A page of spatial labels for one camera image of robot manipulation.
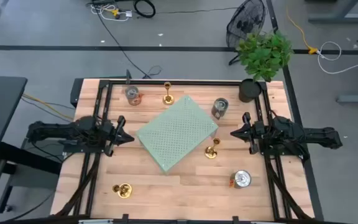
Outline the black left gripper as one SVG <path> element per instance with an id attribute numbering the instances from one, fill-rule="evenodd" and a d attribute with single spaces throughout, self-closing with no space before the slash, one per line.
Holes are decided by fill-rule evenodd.
<path id="1" fill-rule="evenodd" d="M 111 157 L 113 154 L 113 145 L 120 146 L 125 143 L 133 142 L 134 138 L 127 134 L 123 130 L 125 125 L 125 118 L 123 115 L 120 115 L 117 120 L 117 127 L 114 127 L 110 120 L 103 120 L 101 130 L 103 133 L 103 139 L 109 141 L 109 146 L 106 146 L 104 149 L 105 155 Z"/>

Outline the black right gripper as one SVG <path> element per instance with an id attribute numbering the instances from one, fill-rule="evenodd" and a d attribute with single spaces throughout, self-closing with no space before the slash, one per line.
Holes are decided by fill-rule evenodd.
<path id="1" fill-rule="evenodd" d="M 244 142 L 250 142 L 250 154 L 259 152 L 259 147 L 255 143 L 256 139 L 262 139 L 265 134 L 265 125 L 263 121 L 255 121 L 254 124 L 250 123 L 250 113 L 245 112 L 242 116 L 244 122 L 243 126 L 237 130 L 230 132 L 231 136 L 241 139 Z"/>

